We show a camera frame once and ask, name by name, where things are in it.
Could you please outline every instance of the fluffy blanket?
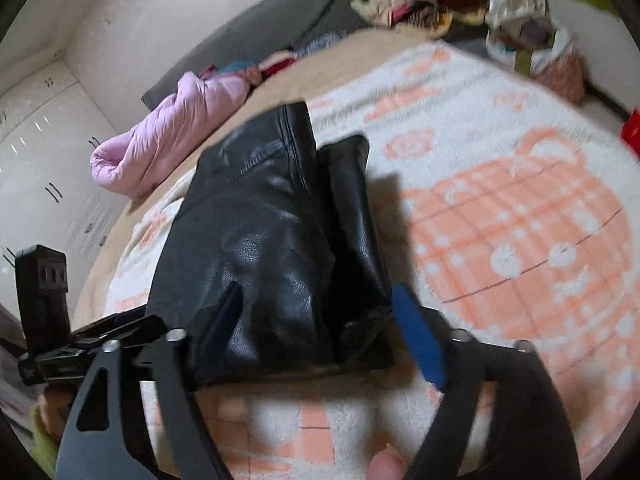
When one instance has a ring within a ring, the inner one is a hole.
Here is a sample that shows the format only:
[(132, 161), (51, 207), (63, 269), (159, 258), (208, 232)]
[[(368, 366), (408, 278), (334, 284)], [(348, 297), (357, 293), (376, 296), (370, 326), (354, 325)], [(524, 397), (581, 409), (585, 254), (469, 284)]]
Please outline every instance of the fluffy blanket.
[[(586, 478), (640, 399), (632, 154), (542, 87), (445, 44), (409, 48), (308, 106), (318, 145), (354, 130), (369, 139), (370, 200), (392, 281), (481, 340), (534, 342)], [(144, 250), (135, 280), (117, 273), (105, 314), (145, 302), (180, 193), (137, 229), (132, 248), (143, 238), (156, 247)], [(397, 352), (391, 371), (210, 388), (199, 404), (236, 478), (363, 478), (387, 442), (410, 458), (438, 406), (401, 345)], [(171, 469), (151, 384), (145, 397)], [(488, 387), (463, 471), (478, 463), (491, 405)]]

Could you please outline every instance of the pink jacket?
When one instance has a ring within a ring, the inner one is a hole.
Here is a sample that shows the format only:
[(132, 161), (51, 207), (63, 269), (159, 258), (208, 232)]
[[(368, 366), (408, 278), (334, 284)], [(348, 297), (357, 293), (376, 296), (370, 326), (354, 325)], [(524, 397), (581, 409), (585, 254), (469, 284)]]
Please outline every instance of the pink jacket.
[(94, 180), (136, 198), (158, 186), (244, 104), (249, 84), (223, 73), (202, 80), (187, 72), (166, 97), (127, 133), (102, 143), (91, 156)]

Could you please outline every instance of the cabinet handle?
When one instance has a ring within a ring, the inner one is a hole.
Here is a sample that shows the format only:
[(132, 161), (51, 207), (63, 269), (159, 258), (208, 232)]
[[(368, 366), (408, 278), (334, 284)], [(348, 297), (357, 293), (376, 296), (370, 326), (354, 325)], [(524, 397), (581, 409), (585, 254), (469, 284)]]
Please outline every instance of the cabinet handle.
[(49, 182), (49, 185), (50, 185), (53, 189), (55, 189), (55, 190), (56, 190), (56, 193), (58, 193), (58, 194), (60, 195), (60, 198), (62, 198), (62, 193), (60, 193), (60, 192), (58, 191), (58, 188), (57, 188), (56, 186), (54, 186), (52, 183), (50, 183), (50, 182)]
[(55, 195), (51, 192), (51, 190), (50, 190), (48, 187), (46, 187), (46, 186), (45, 186), (45, 188), (44, 188), (44, 189), (46, 189), (46, 190), (47, 190), (47, 192), (48, 192), (48, 193), (53, 197), (53, 200), (55, 200), (55, 201), (56, 201), (56, 203), (58, 203), (58, 204), (60, 203), (60, 200), (58, 200), (58, 197), (57, 197), (57, 196), (55, 196)]
[(7, 261), (7, 263), (9, 265), (11, 265), (14, 269), (15, 269), (15, 254), (14, 252), (9, 248), (9, 247), (5, 247), (4, 248), (6, 250), (6, 252), (8, 252), (11, 256), (7, 256), (6, 254), (2, 254), (2, 257)]

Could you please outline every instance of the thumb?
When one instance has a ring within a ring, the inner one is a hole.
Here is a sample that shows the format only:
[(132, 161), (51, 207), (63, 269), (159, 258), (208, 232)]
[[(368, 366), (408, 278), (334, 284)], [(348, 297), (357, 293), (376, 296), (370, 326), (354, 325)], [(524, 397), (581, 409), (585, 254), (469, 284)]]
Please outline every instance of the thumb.
[(407, 468), (408, 465), (398, 450), (387, 444), (386, 449), (378, 452), (371, 460), (367, 468), (367, 480), (402, 480)]
[(47, 433), (60, 440), (65, 431), (65, 421), (60, 415), (60, 409), (68, 406), (73, 399), (73, 391), (64, 386), (48, 386), (38, 398), (40, 405), (40, 419)]

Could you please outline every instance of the white cabinet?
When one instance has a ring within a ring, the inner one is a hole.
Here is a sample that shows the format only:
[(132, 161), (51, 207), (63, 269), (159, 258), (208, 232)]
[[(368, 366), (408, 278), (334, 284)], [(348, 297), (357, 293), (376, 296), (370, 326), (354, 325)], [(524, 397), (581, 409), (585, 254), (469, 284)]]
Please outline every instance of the white cabinet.
[(70, 310), (127, 199), (94, 183), (94, 146), (116, 135), (73, 84), (0, 141), (0, 304), (18, 316), (11, 254), (41, 244), (66, 254)]

